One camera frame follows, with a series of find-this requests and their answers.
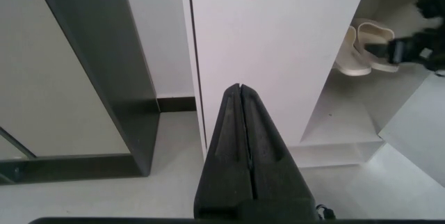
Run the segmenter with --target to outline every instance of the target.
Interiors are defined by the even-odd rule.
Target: cabinet panel
[[[0,125],[38,157],[128,153],[45,0],[0,8]]]
[[[193,0],[204,123],[254,88],[287,145],[299,144],[360,0]]]

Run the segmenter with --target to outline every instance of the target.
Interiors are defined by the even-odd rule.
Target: white cabinet
[[[210,144],[224,90],[243,83],[259,93],[300,167],[362,163],[391,142],[385,131],[396,128],[403,105],[427,86],[430,72],[420,65],[362,77],[331,70],[353,17],[382,22],[396,37],[437,25],[422,18],[416,0],[191,1],[193,18],[187,18],[189,0],[184,9],[203,146]],[[408,139],[399,142],[417,150]]]
[[[193,0],[207,145],[234,83],[254,88],[285,143],[299,144],[359,1]]]

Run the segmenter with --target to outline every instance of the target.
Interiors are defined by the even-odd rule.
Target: white wall
[[[182,0],[129,3],[156,96],[195,96]]]
[[[297,145],[360,0],[193,0],[207,143],[224,90],[260,95]]]

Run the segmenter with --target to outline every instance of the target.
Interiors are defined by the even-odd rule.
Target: white slipper
[[[394,39],[394,32],[386,26],[370,19],[353,19],[352,25],[357,30],[357,39],[354,46],[360,53],[361,58],[368,62],[375,70],[397,72],[398,65],[388,63],[385,58],[378,58],[364,48],[365,44],[368,43],[388,43],[388,41]]]
[[[355,29],[349,26],[335,58],[336,69],[348,76],[361,76],[371,72],[371,65],[362,60],[359,52],[354,48],[355,38]]]

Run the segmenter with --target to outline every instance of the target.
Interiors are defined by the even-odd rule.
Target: dark baseboard
[[[131,154],[2,161],[0,185],[142,177]]]
[[[161,113],[196,111],[194,97],[158,98],[158,105]]]

